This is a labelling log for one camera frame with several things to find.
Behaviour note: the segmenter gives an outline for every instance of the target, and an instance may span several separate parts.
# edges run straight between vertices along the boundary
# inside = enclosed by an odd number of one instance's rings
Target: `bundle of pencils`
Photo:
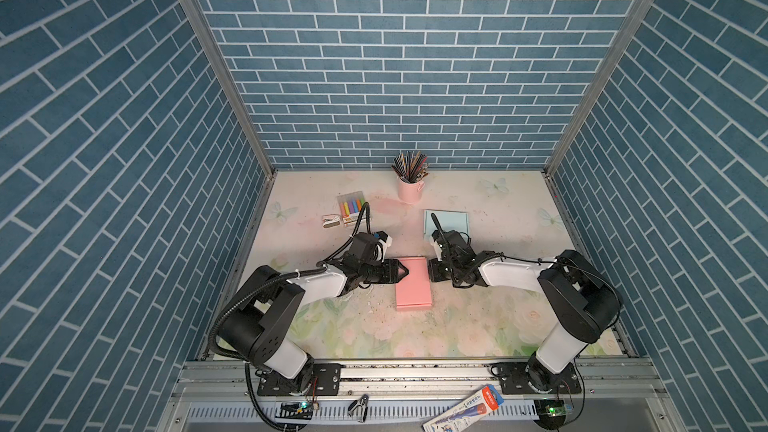
[[[428,176],[427,167],[427,156],[421,152],[400,152],[392,161],[392,170],[408,184],[415,184]]]

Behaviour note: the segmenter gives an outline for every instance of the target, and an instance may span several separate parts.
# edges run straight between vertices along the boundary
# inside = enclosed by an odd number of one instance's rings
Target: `metal corner post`
[[[229,101],[232,111],[234,112],[240,127],[243,129],[251,149],[254,150],[256,159],[264,169],[266,177],[272,178],[275,169],[272,166],[272,162],[270,162],[270,158],[266,154],[266,150],[264,149],[261,140],[259,140],[259,137],[256,134],[254,122],[248,114],[248,109],[246,108],[245,102],[243,102],[243,97],[240,96],[240,92],[238,92],[237,87],[235,86],[235,81],[230,72],[230,68],[227,66],[224,56],[221,54],[221,50],[216,44],[214,34],[211,32],[210,27],[208,27],[208,22],[205,19],[203,10],[200,8],[200,3],[197,2],[197,0],[178,1],[179,4],[181,4],[181,8],[184,10],[184,13],[187,15],[190,26],[192,26],[192,31],[200,42],[200,46],[203,48],[203,52],[216,74],[221,89],[224,91],[226,99]]]
[[[594,77],[592,77],[592,81],[584,91],[584,95],[581,97],[581,101],[578,107],[576,107],[570,123],[565,127],[560,141],[554,148],[554,152],[552,152],[549,160],[544,165],[544,173],[548,176],[554,174],[560,166],[560,162],[565,158],[565,153],[568,151],[573,140],[576,139],[581,126],[589,117],[592,107],[594,107],[606,84],[608,84],[610,76],[616,70],[622,55],[632,41],[632,37],[640,28],[640,24],[643,23],[643,19],[653,3],[654,0],[634,0],[632,2],[624,22],[621,24],[614,41],[610,44],[608,52],[605,54],[605,58],[600,62]]]

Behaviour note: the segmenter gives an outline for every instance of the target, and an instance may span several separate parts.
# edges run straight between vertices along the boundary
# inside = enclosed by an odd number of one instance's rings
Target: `glue box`
[[[493,385],[486,385],[444,414],[422,426],[424,432],[459,432],[504,404],[504,398]]]

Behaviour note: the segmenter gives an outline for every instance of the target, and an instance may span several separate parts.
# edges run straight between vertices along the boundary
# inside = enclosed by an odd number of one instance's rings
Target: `black mounting plate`
[[[314,364],[312,366],[312,379],[310,388],[306,392],[307,397],[312,397],[312,389],[318,397],[339,395],[339,381],[341,380],[341,364]],[[286,388],[286,380],[275,371],[263,374],[259,381],[256,395],[260,397],[288,397],[292,389]]]
[[[502,394],[516,395],[516,394],[540,394],[539,390],[531,387],[528,382],[528,373],[525,371],[528,366],[527,362],[499,362],[492,366],[492,372],[499,377],[499,382],[502,384]],[[581,382],[579,382],[576,375],[576,368],[573,364],[563,369],[561,373],[561,381],[558,383],[560,389],[560,395],[566,394],[580,394]]]

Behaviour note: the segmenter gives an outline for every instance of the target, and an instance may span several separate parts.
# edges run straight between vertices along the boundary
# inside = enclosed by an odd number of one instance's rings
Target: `black clamp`
[[[357,418],[357,421],[360,423],[365,422],[366,418],[368,418],[368,394],[364,394],[362,397],[352,402],[346,409],[346,413],[351,417],[357,409],[362,411],[362,414]]]

